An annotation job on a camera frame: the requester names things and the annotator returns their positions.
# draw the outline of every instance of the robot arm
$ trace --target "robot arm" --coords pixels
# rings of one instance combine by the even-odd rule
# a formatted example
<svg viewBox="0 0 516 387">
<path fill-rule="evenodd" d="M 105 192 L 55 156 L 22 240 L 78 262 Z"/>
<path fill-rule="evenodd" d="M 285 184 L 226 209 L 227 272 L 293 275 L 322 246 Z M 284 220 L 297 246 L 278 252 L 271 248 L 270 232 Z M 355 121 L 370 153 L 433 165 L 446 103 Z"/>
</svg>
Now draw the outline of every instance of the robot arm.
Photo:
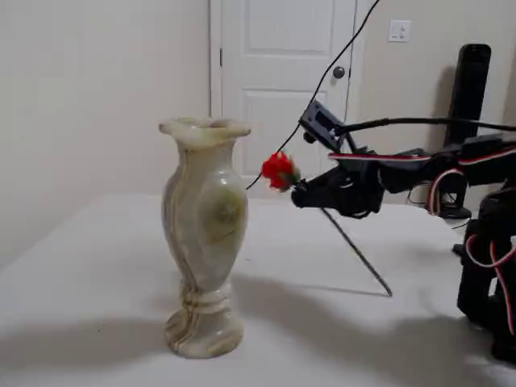
<svg viewBox="0 0 516 387">
<path fill-rule="evenodd" d="M 502 189 L 483 199 L 478 219 L 468 224 L 464 244 L 453 251 L 463 265 L 457 306 L 472 323 L 492 332 L 494 357 L 516 364 L 516 310 L 510 305 L 510 300 L 516 299 L 516 249 L 510 240 L 516 235 L 516 143 L 503 141 L 499 135 L 484 135 L 435 154 L 414 149 L 377 155 L 357 148 L 353 131 L 391 122 L 446 123 L 446 119 L 382 119 L 346 126 L 319 102 L 309 104 L 299 120 L 306 131 L 305 140 L 317 140 L 328 148 L 336 166 L 310 181 L 298 182 L 293 203 L 363 218 L 380 210 L 385 191 L 395 194 L 431 183 L 427 209 L 436 214 L 439 200 L 435 200 L 435 192 L 450 175 L 461 175 L 470 186 L 504 182 Z M 352 153 L 340 152 L 344 141 Z M 495 278 L 495 291 L 490 295 Z"/>
<path fill-rule="evenodd" d="M 342 216 L 363 218 L 380 210 L 385 191 L 396 194 L 427 182 L 434 182 L 437 188 L 450 174 L 462 175 L 469 185 L 503 182 L 514 174 L 509 166 L 516 161 L 516 144 L 504 142 L 499 135 L 473 137 L 435 154 L 414 149 L 377 155 L 367 148 L 356 148 L 352 141 L 351 131 L 361 124 L 343 125 L 317 101 L 308 106 L 299 123 L 306 131 L 305 140 L 324 145 L 332 151 L 330 158 L 337 164 L 296 186 L 292 200 L 301 208 L 332 208 Z M 352 153 L 340 153 L 346 140 Z"/>
</svg>

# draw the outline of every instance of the beige wall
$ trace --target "beige wall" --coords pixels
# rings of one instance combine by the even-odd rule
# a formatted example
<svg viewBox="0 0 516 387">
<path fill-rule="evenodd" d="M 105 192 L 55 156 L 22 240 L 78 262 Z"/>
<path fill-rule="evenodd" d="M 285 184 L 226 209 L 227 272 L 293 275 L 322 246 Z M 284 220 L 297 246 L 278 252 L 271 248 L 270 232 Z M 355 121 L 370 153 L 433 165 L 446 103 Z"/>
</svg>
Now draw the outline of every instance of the beige wall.
<svg viewBox="0 0 516 387">
<path fill-rule="evenodd" d="M 480 42 L 493 49 L 482 118 L 500 123 L 506 110 L 505 119 L 509 120 L 506 96 L 511 70 L 516 102 L 515 15 L 514 0 L 382 0 L 367 29 L 360 118 L 446 115 L 459 49 Z M 412 20 L 409 43 L 387 41 L 390 19 Z M 415 147 L 437 150 L 443 129 L 390 127 L 360 133 L 359 139 L 379 152 Z M 468 204 L 474 206 L 484 192 L 473 189 Z"/>
<path fill-rule="evenodd" d="M 360 117 L 446 114 L 457 52 L 480 41 L 493 47 L 484 118 L 516 123 L 515 4 L 382 0 Z M 391 18 L 413 21 L 410 43 L 387 42 Z M 99 196 L 161 191 L 177 159 L 156 125 L 208 113 L 208 42 L 208 0 L 0 2 L 0 266 Z M 379 152 L 437 149 L 442 131 L 359 137 Z"/>
<path fill-rule="evenodd" d="M 0 2 L 0 266 L 89 201 L 158 194 L 208 114 L 208 1 Z"/>
</svg>

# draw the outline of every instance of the vase neck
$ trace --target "vase neck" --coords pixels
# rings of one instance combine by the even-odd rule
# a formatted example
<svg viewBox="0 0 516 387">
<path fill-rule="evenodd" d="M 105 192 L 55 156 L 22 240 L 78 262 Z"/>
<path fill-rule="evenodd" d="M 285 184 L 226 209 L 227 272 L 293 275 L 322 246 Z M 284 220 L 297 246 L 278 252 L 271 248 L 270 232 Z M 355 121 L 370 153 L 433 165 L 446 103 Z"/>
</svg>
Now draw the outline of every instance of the vase neck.
<svg viewBox="0 0 516 387">
<path fill-rule="evenodd" d="M 181 164 L 196 173 L 212 173 L 213 171 L 230 168 L 235 141 L 227 141 L 213 147 L 189 149 L 177 142 Z"/>
</svg>

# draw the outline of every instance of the red flower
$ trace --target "red flower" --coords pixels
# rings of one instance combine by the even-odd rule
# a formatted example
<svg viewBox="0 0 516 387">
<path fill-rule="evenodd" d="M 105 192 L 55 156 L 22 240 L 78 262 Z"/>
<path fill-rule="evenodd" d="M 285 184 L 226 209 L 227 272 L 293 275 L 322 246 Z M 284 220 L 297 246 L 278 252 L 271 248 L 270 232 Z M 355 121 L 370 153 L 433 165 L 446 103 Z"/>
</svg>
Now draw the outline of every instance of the red flower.
<svg viewBox="0 0 516 387">
<path fill-rule="evenodd" d="M 269 179 L 271 188 L 285 192 L 299 180 L 299 171 L 283 152 L 272 154 L 261 166 L 261 174 Z"/>
</svg>

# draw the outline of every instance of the door knob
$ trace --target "door knob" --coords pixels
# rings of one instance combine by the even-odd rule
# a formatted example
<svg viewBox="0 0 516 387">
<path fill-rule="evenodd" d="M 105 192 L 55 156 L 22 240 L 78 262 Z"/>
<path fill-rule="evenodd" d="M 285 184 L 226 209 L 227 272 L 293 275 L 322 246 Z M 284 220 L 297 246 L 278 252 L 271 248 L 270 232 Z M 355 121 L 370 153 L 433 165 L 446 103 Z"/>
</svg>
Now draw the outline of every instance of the door knob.
<svg viewBox="0 0 516 387">
<path fill-rule="evenodd" d="M 335 78 L 340 79 L 344 75 L 346 75 L 346 70 L 344 70 L 344 67 L 337 66 L 333 69 L 333 76 Z"/>
</svg>

